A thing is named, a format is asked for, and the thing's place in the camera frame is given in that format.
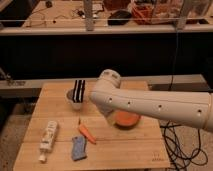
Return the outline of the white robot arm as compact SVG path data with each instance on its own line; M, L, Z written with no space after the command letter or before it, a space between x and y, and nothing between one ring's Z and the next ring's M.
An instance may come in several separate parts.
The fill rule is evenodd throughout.
M105 69L90 91L90 100L105 117L123 110L213 133L213 93L130 90L120 85L120 74Z

